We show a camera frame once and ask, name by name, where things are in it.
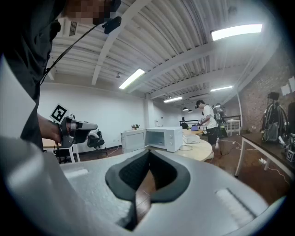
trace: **person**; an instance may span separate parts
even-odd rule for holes
[[[204,112],[205,119],[203,119],[199,124],[203,125],[206,123],[207,126],[207,133],[208,133],[208,142],[215,147],[217,141],[217,134],[218,134],[218,124],[214,119],[214,112],[213,109],[205,104],[203,100],[198,100],[196,103],[196,107],[202,109]]]
[[[83,24],[101,24],[117,10],[120,0],[33,0],[18,2],[14,9],[16,25],[3,30],[4,56],[12,72],[36,106],[29,116],[21,138],[43,150],[42,138],[60,142],[59,128],[37,113],[40,81],[50,58],[52,41],[61,29],[58,18]]]
[[[183,130],[185,130],[189,127],[189,125],[187,123],[185,123],[184,120],[181,122],[180,126],[182,126]]]

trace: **paper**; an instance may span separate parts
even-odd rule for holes
[[[295,91],[295,79],[294,79],[294,76],[289,79],[289,83],[290,83],[292,92],[294,92]]]
[[[285,86],[282,86],[281,87],[281,90],[282,90],[283,96],[285,96],[286,94],[289,94],[290,93],[290,87],[289,87],[288,84],[286,84]]]
[[[0,60],[0,136],[20,138],[36,103],[18,82],[4,56]]]

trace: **door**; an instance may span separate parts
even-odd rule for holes
[[[121,133],[122,152],[130,153],[146,146],[146,130],[132,130]]]

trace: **white microwave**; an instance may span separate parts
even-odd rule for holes
[[[122,151],[129,153],[150,145],[176,152],[183,144],[183,130],[177,127],[155,127],[121,133]]]

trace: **table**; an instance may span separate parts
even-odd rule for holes
[[[198,131],[183,130],[183,134],[191,135],[191,134],[200,133],[200,131],[202,131],[202,130],[198,130]],[[183,145],[189,145],[193,149],[188,150],[188,151],[177,150],[174,154],[177,154],[177,155],[180,155],[183,157],[188,157],[191,159],[195,159],[198,161],[205,161],[207,159],[214,157],[214,155],[212,153],[212,146],[204,140],[200,140],[200,143],[193,143],[193,144],[187,144],[185,141],[183,141]],[[161,148],[156,148],[156,147],[152,147],[152,146],[147,146],[145,148],[152,149],[152,150],[164,151]]]
[[[229,130],[228,128],[228,123],[230,123],[230,136],[232,135],[232,129],[231,129],[231,124],[234,122],[239,122],[239,135],[241,134],[241,124],[240,124],[240,120],[227,120],[226,121],[226,131]]]
[[[243,161],[244,161],[246,143],[256,148],[258,151],[260,151],[262,154],[264,154],[268,158],[267,163],[264,167],[265,171],[268,169],[270,162],[273,161],[287,175],[289,175],[292,180],[294,179],[295,162],[289,162],[286,159],[286,156],[284,156],[281,153],[282,148],[280,144],[263,142],[261,133],[242,135],[242,150],[240,154],[238,167],[235,173],[236,177],[239,175]]]
[[[50,140],[50,139],[42,138],[42,142],[43,142],[43,148],[54,148],[55,141]],[[71,161],[72,161],[72,163],[74,163],[75,159],[74,159],[74,153],[73,153],[72,148],[76,152],[78,162],[81,162],[80,161],[80,156],[79,156],[79,151],[78,151],[78,146],[76,144],[73,144],[72,146],[67,147],[67,148],[60,148],[60,149],[68,149],[69,152],[70,152]]]

